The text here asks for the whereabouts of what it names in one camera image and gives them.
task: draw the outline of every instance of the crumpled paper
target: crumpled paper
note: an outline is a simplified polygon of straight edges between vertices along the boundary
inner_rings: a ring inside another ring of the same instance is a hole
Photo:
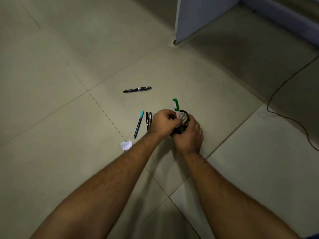
[[[123,149],[123,151],[127,151],[132,147],[132,141],[128,141],[128,142],[121,142],[121,148]]]

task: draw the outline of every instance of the pen holder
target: pen holder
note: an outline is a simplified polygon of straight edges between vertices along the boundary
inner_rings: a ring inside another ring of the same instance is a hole
[[[181,118],[183,119],[183,123],[181,126],[178,126],[176,128],[174,128],[173,133],[177,133],[177,134],[182,134],[183,132],[185,132],[188,123],[189,123],[189,116],[188,113],[186,111],[180,110],[181,113]]]

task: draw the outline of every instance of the pen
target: pen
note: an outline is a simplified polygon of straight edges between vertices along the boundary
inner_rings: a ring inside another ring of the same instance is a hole
[[[178,101],[177,99],[173,99],[174,102],[174,109],[175,109],[175,114],[176,114],[176,118],[181,118],[181,113],[179,112],[179,106],[178,106]]]
[[[149,118],[148,118],[148,112],[145,113],[145,116],[146,116],[146,126],[147,126],[147,130],[149,128]]]
[[[136,92],[136,91],[144,91],[144,90],[150,90],[150,89],[152,89],[151,86],[146,86],[146,87],[141,87],[141,88],[123,90],[123,93]]]
[[[138,135],[138,129],[139,129],[140,125],[141,125],[143,115],[144,115],[144,111],[141,112],[140,119],[138,120],[138,126],[136,127],[136,130],[135,130],[135,133],[134,133],[134,139],[136,139],[136,136]]]
[[[150,128],[151,128],[151,125],[152,125],[152,113],[150,112]]]

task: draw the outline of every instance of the black cord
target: black cord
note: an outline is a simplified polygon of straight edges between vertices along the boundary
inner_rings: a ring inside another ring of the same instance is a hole
[[[307,140],[308,142],[310,143],[310,145],[319,152],[319,149],[318,148],[315,148],[314,145],[312,144],[312,142],[310,141],[310,137],[309,137],[309,133],[307,131],[307,129],[305,128],[304,125],[302,125],[300,122],[290,118],[290,117],[286,117],[286,116],[283,116],[277,112],[271,112],[269,111],[269,104],[270,102],[272,101],[274,95],[289,81],[291,80],[294,76],[296,76],[299,72],[303,71],[305,68],[307,68],[310,64],[312,64],[313,62],[315,62],[317,59],[319,58],[319,55],[317,57],[315,57],[312,61],[310,61],[308,64],[305,65],[305,67],[301,68],[300,70],[298,70],[296,73],[293,74],[293,76],[291,76],[288,80],[284,81],[284,83],[281,84],[281,86],[273,93],[273,95],[270,97],[270,100],[268,101],[268,104],[267,104],[267,111],[270,112],[270,113],[274,113],[274,114],[277,114],[278,116],[280,117],[283,117],[283,118],[286,118],[286,119],[289,119],[289,120],[292,120],[296,123],[298,123],[306,132],[306,136],[307,136]]]

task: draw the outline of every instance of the person's left hand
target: person's left hand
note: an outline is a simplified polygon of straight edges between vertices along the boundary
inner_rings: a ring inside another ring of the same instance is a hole
[[[175,118],[175,112],[172,110],[160,110],[153,117],[149,133],[154,133],[160,139],[164,139],[172,134],[173,129],[182,124],[183,119],[170,120],[168,117]]]

